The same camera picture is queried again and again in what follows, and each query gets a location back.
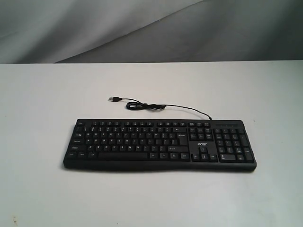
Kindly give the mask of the black acer keyboard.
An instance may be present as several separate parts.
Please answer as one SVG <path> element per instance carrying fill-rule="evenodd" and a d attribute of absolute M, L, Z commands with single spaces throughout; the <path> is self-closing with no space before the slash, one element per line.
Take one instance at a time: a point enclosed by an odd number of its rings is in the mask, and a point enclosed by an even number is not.
<path fill-rule="evenodd" d="M 69 169 L 254 171 L 240 120 L 78 119 L 63 160 Z"/>

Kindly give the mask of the grey backdrop cloth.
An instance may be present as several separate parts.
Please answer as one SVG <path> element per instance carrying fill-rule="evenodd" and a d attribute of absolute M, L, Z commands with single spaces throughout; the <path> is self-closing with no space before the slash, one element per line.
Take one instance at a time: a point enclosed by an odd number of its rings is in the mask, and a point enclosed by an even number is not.
<path fill-rule="evenodd" d="M 1 63 L 303 57 L 300 0 L 3 0 Z"/>

